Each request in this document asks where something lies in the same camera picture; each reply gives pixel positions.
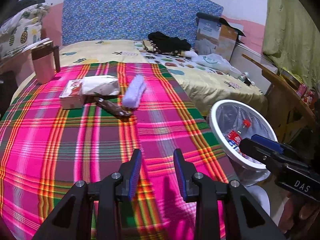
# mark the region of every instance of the blue patterned panel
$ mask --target blue patterned panel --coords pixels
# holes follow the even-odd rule
[[[210,0],[64,0],[63,45],[90,40],[140,41],[155,31],[194,46],[196,13],[221,16]]]

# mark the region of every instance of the pink wall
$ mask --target pink wall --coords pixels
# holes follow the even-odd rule
[[[62,45],[62,9],[63,3],[51,7],[49,14],[43,19],[47,37],[54,41],[55,45]],[[237,23],[244,26],[243,32],[246,37],[241,41],[250,49],[261,53],[264,25],[246,20],[234,20],[223,16],[228,22]]]
[[[264,25],[246,20],[234,20],[225,16],[222,17],[230,23],[243,25],[243,33],[245,37],[242,37],[241,41],[250,49],[261,53],[265,27]]]

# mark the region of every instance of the purple fuzzy object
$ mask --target purple fuzzy object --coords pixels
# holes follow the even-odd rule
[[[132,79],[126,93],[124,94],[122,105],[127,108],[138,108],[142,93],[146,89],[146,86],[147,85],[143,80],[143,76],[136,75]]]

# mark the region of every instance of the soda can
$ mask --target soda can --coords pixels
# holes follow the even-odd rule
[[[306,103],[307,106],[310,106],[314,97],[315,92],[313,90],[308,89],[308,91],[305,93],[303,97],[303,101]]]
[[[300,84],[298,90],[297,90],[297,94],[299,95],[299,97],[303,97],[304,94],[306,93],[307,91],[307,86],[303,83]]]

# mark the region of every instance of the curtain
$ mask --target curtain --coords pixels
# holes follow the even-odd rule
[[[262,52],[309,88],[320,80],[320,33],[299,0],[268,0]]]

